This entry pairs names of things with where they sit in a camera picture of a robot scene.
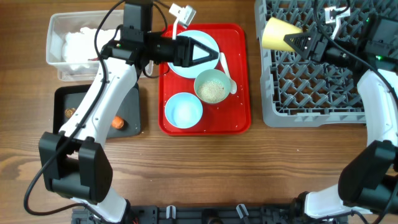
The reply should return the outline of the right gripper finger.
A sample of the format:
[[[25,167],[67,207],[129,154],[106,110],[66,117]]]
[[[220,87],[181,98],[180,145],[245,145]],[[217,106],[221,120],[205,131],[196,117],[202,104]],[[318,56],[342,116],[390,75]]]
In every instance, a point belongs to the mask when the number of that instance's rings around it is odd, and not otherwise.
[[[299,54],[303,59],[310,59],[313,54],[313,44],[295,45],[294,43],[288,43],[288,46],[291,47],[294,52]]]
[[[306,42],[312,40],[317,35],[316,32],[300,32],[295,34],[286,34],[284,36],[284,42],[298,44],[301,42]]]

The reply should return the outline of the pile of white rice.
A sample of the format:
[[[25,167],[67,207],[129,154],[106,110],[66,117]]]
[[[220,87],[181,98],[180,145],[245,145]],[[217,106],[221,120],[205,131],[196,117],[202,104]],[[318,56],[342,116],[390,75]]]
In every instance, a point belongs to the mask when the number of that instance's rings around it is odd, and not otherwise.
[[[224,99],[224,85],[218,80],[206,81],[199,86],[198,96],[207,103],[218,103]]]

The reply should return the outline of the green bowl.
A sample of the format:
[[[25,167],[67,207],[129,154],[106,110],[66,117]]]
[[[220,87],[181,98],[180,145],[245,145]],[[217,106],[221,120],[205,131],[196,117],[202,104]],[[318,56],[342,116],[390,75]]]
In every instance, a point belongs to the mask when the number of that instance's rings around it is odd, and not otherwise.
[[[199,97],[198,96],[199,86],[202,85],[204,82],[210,81],[210,80],[218,80],[224,85],[225,96],[224,96],[224,99],[222,100],[222,101],[224,101],[228,97],[228,95],[230,94],[231,84],[230,84],[229,78],[226,76],[226,74],[224,72],[220,71],[220,70],[217,70],[217,69],[205,70],[204,72],[201,72],[196,77],[196,79],[194,81],[194,92],[195,92],[195,94],[197,95],[197,97]]]

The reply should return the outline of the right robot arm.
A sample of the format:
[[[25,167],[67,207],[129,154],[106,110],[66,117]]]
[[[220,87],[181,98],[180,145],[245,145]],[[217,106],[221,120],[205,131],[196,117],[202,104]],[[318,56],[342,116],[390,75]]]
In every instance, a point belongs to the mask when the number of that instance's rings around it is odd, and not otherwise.
[[[303,213],[309,223],[330,221],[348,215],[377,215],[376,223],[397,214],[397,74],[388,57],[397,33],[397,20],[375,14],[368,17],[356,45],[335,42],[324,30],[283,36],[284,42],[303,58],[350,69],[358,78],[367,126],[364,151],[342,171],[336,185],[309,192]]]

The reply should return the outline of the brown shiitake mushroom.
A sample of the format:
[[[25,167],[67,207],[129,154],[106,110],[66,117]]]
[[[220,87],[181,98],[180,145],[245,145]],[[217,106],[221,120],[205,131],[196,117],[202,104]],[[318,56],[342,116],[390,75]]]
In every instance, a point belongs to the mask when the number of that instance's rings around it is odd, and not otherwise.
[[[76,109],[75,108],[69,108],[65,110],[65,117],[70,119],[74,113],[75,113]]]

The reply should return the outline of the yellow cup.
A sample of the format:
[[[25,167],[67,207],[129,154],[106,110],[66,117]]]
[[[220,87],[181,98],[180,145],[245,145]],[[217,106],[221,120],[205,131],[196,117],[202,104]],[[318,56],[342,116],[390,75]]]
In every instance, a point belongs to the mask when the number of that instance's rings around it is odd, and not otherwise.
[[[302,32],[303,30],[301,28],[272,17],[267,21],[262,33],[261,46],[264,49],[293,52],[294,49],[284,41],[284,37],[285,35],[299,34]]]

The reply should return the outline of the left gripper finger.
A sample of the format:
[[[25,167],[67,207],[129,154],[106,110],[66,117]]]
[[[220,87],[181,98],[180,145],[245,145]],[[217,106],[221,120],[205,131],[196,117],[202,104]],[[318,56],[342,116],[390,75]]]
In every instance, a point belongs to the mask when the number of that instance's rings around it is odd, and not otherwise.
[[[218,51],[218,44],[211,36],[204,36],[204,35],[194,35],[190,36],[190,38],[198,41],[199,43],[213,49],[215,52]],[[206,51],[198,47],[197,45],[193,48],[193,53],[195,54],[206,54]]]
[[[215,54],[208,54],[206,57],[201,57],[201,58],[197,58],[197,59],[190,59],[188,65],[189,66],[196,66],[202,63],[206,63],[206,62],[210,62],[212,60],[218,59],[219,57],[219,53],[215,53]]]

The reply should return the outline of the large white tissue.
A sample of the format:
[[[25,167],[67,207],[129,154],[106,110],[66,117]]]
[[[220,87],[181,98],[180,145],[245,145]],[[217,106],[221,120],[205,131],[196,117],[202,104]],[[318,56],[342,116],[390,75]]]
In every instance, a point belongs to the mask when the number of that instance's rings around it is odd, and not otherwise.
[[[94,38],[97,29],[82,27],[79,32],[67,33],[62,48],[64,61],[72,70],[88,68],[87,62],[97,61]]]

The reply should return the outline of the orange carrot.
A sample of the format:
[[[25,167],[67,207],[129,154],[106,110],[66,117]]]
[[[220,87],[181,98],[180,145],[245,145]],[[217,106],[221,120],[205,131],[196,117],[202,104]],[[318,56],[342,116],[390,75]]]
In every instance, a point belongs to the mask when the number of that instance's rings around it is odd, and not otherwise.
[[[122,129],[124,127],[124,119],[120,116],[115,116],[112,120],[111,127],[114,129]]]

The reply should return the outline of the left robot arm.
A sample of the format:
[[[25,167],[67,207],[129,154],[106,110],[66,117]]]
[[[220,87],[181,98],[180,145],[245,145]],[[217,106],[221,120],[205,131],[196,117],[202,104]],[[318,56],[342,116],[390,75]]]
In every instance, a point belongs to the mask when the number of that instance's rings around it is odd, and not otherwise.
[[[137,223],[128,200],[111,186],[113,170],[104,144],[128,92],[149,62],[192,67],[218,53],[191,37],[164,37],[152,31],[152,1],[124,1],[123,23],[102,47],[99,69],[84,99],[57,133],[39,141],[42,167],[36,174],[48,191],[86,208],[100,223]]]

